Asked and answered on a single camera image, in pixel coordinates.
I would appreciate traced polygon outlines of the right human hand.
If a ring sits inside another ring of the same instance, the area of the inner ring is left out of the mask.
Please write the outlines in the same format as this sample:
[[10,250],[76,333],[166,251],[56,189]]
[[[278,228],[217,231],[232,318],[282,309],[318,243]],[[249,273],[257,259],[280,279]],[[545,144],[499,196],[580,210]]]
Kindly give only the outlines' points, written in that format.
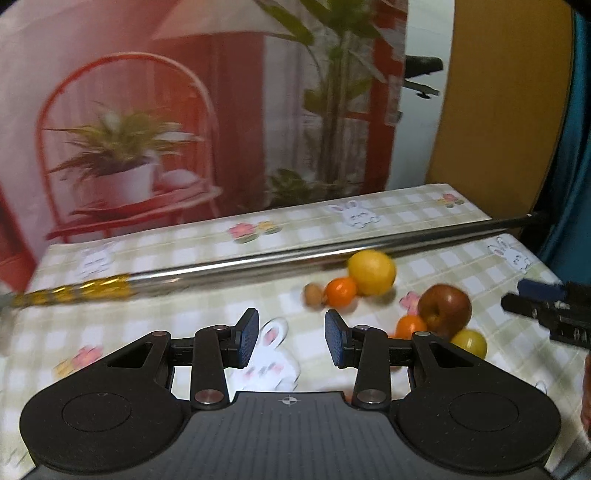
[[582,383],[582,403],[581,403],[581,422],[587,433],[590,433],[591,427],[591,353],[585,358],[584,376]]

